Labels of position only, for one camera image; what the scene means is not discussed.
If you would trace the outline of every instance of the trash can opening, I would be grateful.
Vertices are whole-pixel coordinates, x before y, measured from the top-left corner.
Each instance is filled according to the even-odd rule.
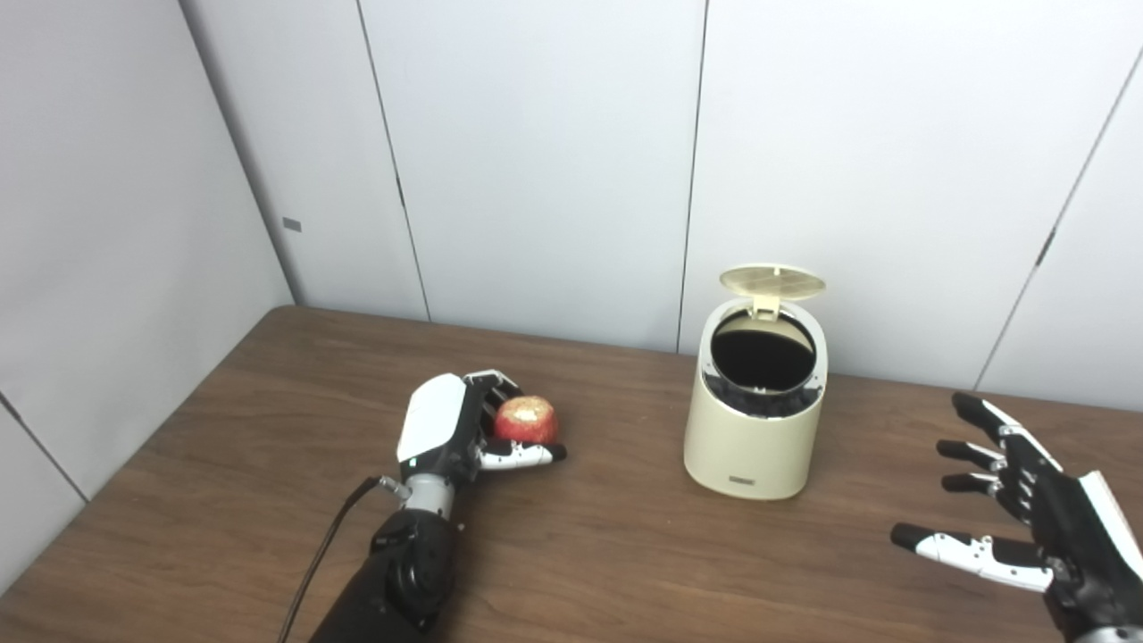
[[[798,324],[785,318],[749,319],[743,311],[724,319],[714,331],[711,360],[724,378],[740,387],[778,393],[809,379],[816,357],[808,333]]]

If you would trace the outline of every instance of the black fingertip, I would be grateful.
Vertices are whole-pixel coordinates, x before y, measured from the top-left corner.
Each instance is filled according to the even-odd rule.
[[[983,429],[993,443],[1000,441],[1000,427],[1004,423],[984,407],[983,400],[957,392],[952,394],[952,407],[961,420]]]
[[[545,444],[544,449],[552,455],[552,463],[559,463],[560,460],[566,460],[568,457],[568,448],[562,444]]]
[[[964,460],[965,452],[968,448],[965,443],[954,440],[938,440],[936,441],[936,452],[945,458],[952,458],[954,460]]]
[[[917,546],[934,533],[936,533],[934,530],[927,528],[909,523],[897,523],[893,525],[893,531],[889,532],[889,540],[897,547],[916,552]]]
[[[941,489],[949,493],[988,493],[992,481],[973,474],[952,474],[941,479]]]

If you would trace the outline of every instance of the black cable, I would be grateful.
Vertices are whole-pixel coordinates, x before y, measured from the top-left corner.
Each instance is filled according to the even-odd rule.
[[[289,605],[289,611],[286,612],[286,622],[282,624],[281,634],[278,635],[278,643],[286,643],[286,640],[289,638],[289,629],[294,626],[294,619],[297,617],[297,609],[302,606],[302,598],[305,597],[305,590],[310,588],[310,581],[313,580],[313,573],[318,571],[318,565],[321,564],[321,560],[326,556],[326,550],[329,549],[329,544],[334,541],[334,536],[337,535],[337,528],[342,527],[342,521],[345,520],[350,509],[352,509],[359,500],[365,498],[366,493],[369,493],[369,491],[379,484],[381,479],[366,479],[361,485],[345,499],[345,505],[342,505],[342,509],[337,512],[336,516],[334,516],[334,522],[329,524],[329,531],[326,532],[326,538],[322,539],[321,545],[318,546],[318,553],[313,555],[313,562],[310,563],[310,569],[306,570],[305,576],[302,577],[302,585],[298,586],[297,592],[294,594],[294,601]]]

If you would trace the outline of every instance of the fingertip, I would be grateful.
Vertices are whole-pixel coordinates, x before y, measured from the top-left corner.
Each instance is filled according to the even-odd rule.
[[[897,523],[893,525],[893,530],[889,532],[889,541],[903,549],[916,552],[917,546],[920,545],[922,540],[935,533],[935,530],[930,530],[928,528],[910,523]]]

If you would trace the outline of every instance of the round lid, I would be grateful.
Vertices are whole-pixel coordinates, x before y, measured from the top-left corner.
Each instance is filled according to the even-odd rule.
[[[719,276],[730,291],[748,297],[776,297],[798,300],[825,289],[825,281],[813,272],[777,263],[737,265]]]

